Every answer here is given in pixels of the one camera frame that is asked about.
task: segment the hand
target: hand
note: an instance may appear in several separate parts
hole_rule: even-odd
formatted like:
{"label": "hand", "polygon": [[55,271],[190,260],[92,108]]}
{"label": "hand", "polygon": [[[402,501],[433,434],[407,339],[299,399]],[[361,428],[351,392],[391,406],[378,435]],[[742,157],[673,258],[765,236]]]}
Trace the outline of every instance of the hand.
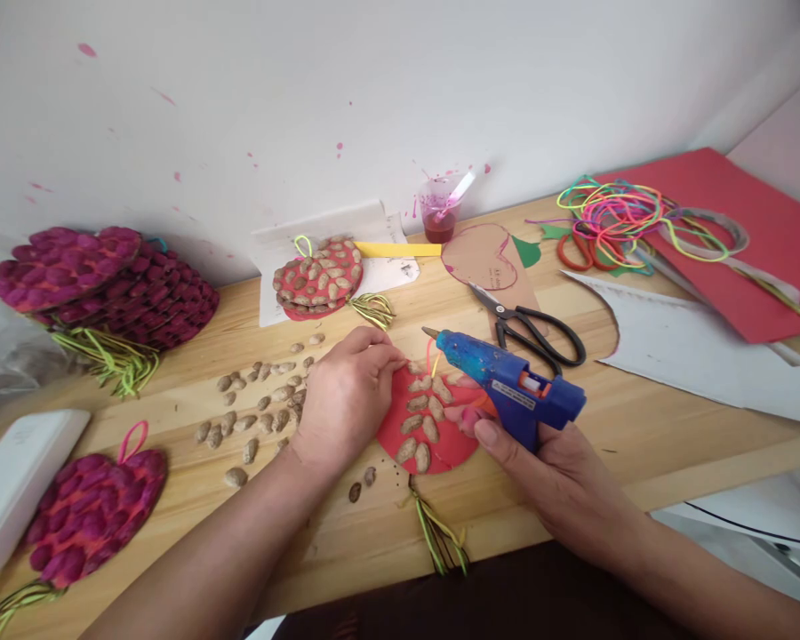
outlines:
{"label": "hand", "polygon": [[304,462],[342,470],[373,439],[391,405],[391,378],[406,357],[385,332],[357,327],[308,375],[291,448]]}
{"label": "hand", "polygon": [[445,412],[522,487],[548,532],[573,553],[614,573],[638,560],[652,520],[628,499],[575,425],[558,431],[539,424],[542,446],[533,455],[479,409]]}

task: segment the yellow paper strip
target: yellow paper strip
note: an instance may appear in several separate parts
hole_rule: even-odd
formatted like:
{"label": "yellow paper strip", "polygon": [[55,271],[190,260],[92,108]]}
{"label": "yellow paper strip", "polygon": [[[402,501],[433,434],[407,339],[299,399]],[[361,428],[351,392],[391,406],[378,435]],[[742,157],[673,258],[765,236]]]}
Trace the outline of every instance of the yellow paper strip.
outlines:
{"label": "yellow paper strip", "polygon": [[403,258],[404,256],[440,256],[440,244],[356,243],[365,258]]}

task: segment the hot glue gun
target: hot glue gun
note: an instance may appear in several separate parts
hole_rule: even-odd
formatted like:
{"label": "hot glue gun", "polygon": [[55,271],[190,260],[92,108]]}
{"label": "hot glue gun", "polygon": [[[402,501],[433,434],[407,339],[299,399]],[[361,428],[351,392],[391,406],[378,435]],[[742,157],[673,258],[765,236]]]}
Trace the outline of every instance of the hot glue gun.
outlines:
{"label": "hot glue gun", "polygon": [[540,448],[537,422],[562,429],[587,402],[584,390],[556,376],[547,380],[530,370],[527,360],[465,333],[421,327],[447,361],[479,384],[487,396],[476,403],[500,418],[504,429],[525,449]]}

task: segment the fingernail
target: fingernail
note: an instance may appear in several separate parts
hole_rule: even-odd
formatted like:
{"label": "fingernail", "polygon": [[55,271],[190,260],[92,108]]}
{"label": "fingernail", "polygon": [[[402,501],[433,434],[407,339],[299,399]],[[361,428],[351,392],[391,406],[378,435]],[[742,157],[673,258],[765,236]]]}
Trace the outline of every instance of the fingernail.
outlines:
{"label": "fingernail", "polygon": [[474,435],[485,447],[492,447],[498,441],[498,428],[491,420],[478,420],[474,425]]}

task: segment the white paper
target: white paper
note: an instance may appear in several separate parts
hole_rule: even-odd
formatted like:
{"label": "white paper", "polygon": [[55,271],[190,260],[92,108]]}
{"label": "white paper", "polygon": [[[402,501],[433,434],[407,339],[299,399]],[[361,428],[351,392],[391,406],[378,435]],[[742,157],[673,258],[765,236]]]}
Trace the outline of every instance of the white paper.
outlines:
{"label": "white paper", "polygon": [[800,366],[748,344],[710,307],[563,273],[598,293],[616,316],[620,342],[599,362],[719,403],[800,420]]}
{"label": "white paper", "polygon": [[[276,301],[272,275],[276,269],[299,255],[293,238],[300,235],[308,237],[314,251],[317,244],[329,236],[352,236],[353,240],[360,242],[406,244],[400,215],[386,216],[378,200],[309,220],[297,220],[283,227],[253,231],[251,258],[261,273],[259,324],[262,327],[288,319]],[[300,240],[300,246],[303,251],[308,251],[305,241]],[[365,258],[362,263],[364,276],[356,295],[384,292],[413,282],[420,275],[418,262],[414,258]]]}

